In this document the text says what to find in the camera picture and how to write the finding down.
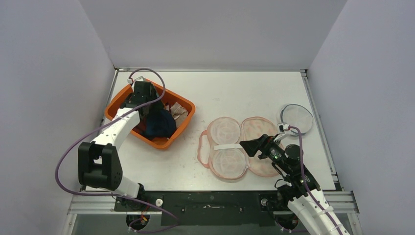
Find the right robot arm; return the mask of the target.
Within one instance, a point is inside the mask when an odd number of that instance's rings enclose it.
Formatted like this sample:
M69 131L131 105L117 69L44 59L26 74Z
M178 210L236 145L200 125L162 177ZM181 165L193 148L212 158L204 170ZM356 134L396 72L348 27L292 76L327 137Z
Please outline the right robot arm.
M349 232L326 200L323 190L304 164L302 137L299 144L282 149L278 135L262 135L258 139L241 141L249 157L269 159L274 169L285 173L287 184L277 187L277 205L293 212L311 235L347 235Z

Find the floral padded bra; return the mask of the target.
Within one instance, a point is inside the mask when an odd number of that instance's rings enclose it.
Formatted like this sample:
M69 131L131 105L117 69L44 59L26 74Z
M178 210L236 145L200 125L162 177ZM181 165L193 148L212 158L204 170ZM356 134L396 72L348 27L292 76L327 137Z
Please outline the floral padded bra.
M260 177L280 175L269 159L259 159L259 154L249 157L241 141L259 138L262 134L273 136L277 126L263 117L249 117L241 123L230 117L213 120L200 137L197 149L199 163L223 180L238 180L249 170Z

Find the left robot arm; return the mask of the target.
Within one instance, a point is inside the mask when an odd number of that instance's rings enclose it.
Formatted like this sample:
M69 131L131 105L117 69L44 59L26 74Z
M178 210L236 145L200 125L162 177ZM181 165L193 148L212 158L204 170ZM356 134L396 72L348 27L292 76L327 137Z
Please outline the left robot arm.
M80 184L127 196L127 205L134 211L145 207L146 197L139 193L140 184L123 175L118 150L140 119L149 113L150 105L159 100L152 83L134 83L132 93L121 102L113 123L91 142L79 145Z

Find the navy blue bra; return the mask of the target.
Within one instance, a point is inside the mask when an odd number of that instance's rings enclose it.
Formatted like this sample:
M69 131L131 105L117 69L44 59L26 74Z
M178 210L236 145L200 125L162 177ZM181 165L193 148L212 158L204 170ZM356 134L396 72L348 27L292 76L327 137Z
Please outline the navy blue bra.
M154 138L170 138L176 132L177 125L173 116L165 109L150 112L146 116L143 136L149 140Z

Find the dark red bra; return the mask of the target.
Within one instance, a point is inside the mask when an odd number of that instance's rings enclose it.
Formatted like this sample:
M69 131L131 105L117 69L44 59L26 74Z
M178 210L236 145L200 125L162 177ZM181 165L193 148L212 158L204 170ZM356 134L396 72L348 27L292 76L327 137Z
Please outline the dark red bra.
M143 135L146 131L146 120L141 120L140 123L133 128L133 131Z

